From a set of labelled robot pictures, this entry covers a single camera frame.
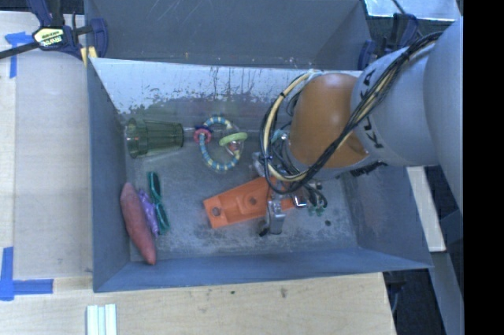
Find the gray bin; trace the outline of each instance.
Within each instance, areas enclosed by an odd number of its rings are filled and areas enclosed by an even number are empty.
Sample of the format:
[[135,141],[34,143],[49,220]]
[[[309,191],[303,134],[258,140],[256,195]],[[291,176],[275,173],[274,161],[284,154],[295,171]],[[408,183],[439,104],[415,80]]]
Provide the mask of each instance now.
[[[212,229],[202,201],[254,177],[254,134],[238,166],[207,168],[198,146],[133,159],[124,142],[130,116],[200,125],[223,115],[253,132],[271,100],[303,69],[356,69],[369,37],[355,0],[85,0],[104,17],[108,58],[88,66],[94,290],[221,285],[431,265],[403,168],[325,181],[319,217],[289,210],[279,236],[259,237],[258,221]],[[146,189],[161,178],[170,231],[148,266],[120,212],[122,185]]]

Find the plastic sweet potato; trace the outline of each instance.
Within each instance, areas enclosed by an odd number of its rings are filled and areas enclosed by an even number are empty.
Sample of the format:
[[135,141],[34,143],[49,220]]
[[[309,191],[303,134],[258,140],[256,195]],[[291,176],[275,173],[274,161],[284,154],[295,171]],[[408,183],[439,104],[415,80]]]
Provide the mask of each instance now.
[[147,224],[145,212],[136,193],[129,182],[124,184],[120,193],[120,208],[123,212],[126,230],[133,244],[139,249],[140,254],[150,265],[156,263],[156,246]]

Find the green plastic cup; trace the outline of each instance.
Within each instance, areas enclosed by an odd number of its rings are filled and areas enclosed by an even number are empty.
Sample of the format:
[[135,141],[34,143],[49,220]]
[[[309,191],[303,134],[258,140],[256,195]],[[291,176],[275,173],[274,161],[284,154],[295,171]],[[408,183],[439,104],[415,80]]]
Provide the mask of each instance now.
[[183,127],[176,122],[131,118],[126,124],[126,143],[133,158],[182,147]]

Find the orange plastic object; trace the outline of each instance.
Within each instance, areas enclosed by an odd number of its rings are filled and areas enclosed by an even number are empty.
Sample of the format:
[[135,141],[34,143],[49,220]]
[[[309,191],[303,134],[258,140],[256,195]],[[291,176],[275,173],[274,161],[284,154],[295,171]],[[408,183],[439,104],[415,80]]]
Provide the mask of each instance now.
[[[240,185],[203,201],[213,229],[266,215],[271,189],[265,178]],[[281,200],[282,210],[294,207],[290,199]]]

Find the clamp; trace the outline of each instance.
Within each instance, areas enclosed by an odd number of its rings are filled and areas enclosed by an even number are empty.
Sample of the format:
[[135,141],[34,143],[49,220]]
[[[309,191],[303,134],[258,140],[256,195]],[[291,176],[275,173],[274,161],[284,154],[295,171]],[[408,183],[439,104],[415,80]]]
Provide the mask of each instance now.
[[61,0],[26,0],[28,8],[39,20],[40,27],[31,34],[33,41],[0,52],[0,59],[22,54],[29,50],[56,50],[70,54],[86,62],[86,50],[79,43],[79,35],[94,34],[93,50],[98,57],[103,57],[109,43],[106,23],[103,18],[93,18],[89,25],[76,27],[75,14],[72,27],[65,25],[61,13]]

